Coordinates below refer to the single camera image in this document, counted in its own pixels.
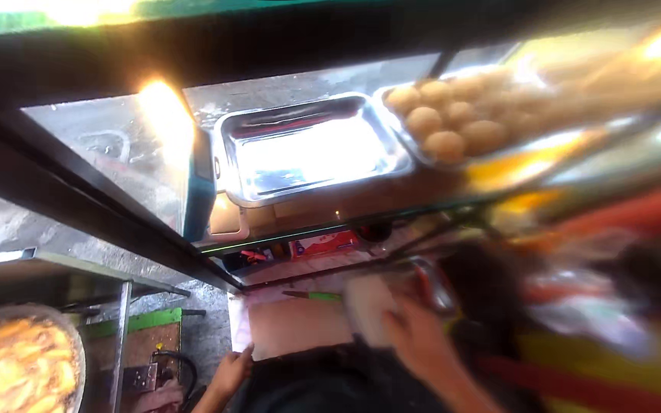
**green handle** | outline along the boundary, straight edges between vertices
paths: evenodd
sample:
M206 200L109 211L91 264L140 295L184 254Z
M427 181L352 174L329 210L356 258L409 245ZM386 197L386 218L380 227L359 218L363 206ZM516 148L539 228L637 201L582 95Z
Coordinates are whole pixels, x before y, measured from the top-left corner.
M308 293L308 298L311 300L324 300L324 301L341 301L340 294L333 293Z

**wooden board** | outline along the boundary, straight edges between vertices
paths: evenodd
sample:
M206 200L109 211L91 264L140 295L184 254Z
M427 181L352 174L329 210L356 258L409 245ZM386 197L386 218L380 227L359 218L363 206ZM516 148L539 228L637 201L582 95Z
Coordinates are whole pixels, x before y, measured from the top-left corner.
M249 325L254 360L353 341L338 301L294 298L255 304L249 308Z
M114 365L114 336L89 340L86 343L86 358L92 368L110 370ZM165 324L144 328L127 334L124 347L124 367L143 366L150 361L157 344L162 350L180 351L180 324ZM167 366L178 371L178 364L169 359Z

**concrete ground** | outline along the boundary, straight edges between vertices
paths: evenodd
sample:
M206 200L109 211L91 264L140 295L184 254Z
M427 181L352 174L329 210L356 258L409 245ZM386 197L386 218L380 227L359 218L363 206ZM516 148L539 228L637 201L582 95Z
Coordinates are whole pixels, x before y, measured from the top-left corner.
M495 62L509 47L461 52L449 70ZM348 91L372 94L379 87L423 76L435 58L425 55L212 85L187 89L186 95L200 125L211 128L218 117L234 110L275 107ZM178 229L185 194L180 180L176 181L161 162L161 142L138 110L134 96L25 109L50 133ZM192 296L188 299L171 295L137 299L132 314L176 306L206 309L205 318L190 317L183 329L182 351L197 361L200 382L210 380L221 356L231 348L225 292L0 199L0 251L32 246L190 290ZM113 308L106 308L104 314L108 317L115 313Z

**metal stand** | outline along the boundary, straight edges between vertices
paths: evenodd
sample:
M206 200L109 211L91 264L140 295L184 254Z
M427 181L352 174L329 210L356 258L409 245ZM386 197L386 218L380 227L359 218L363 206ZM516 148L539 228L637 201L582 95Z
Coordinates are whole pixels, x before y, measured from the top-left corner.
M124 375L124 345L129 324L129 304L132 301L132 282L127 281L121 285L119 301L119 322L116 327L116 343L114 352L114 373L109 395L109 405L112 413L119 412L121 404L121 382Z
M109 390L111 413L119 412L121 402L129 305L132 297L156 293L190 296L189 291L165 283L38 249L0 253L0 306L35 303L64 312L83 312L96 304L119 301Z

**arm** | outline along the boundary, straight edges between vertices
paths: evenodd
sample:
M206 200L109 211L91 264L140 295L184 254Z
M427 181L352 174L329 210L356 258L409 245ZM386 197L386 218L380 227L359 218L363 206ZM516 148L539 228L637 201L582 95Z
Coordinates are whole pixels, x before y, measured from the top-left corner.
M221 360L208 389L197 402L195 413L220 413L226 407L241 383L251 374L254 344L249 344L243 353L229 352Z
M382 320L397 357L452 411L502 413L473 381L443 332L438 317L415 301L397 297L398 314Z

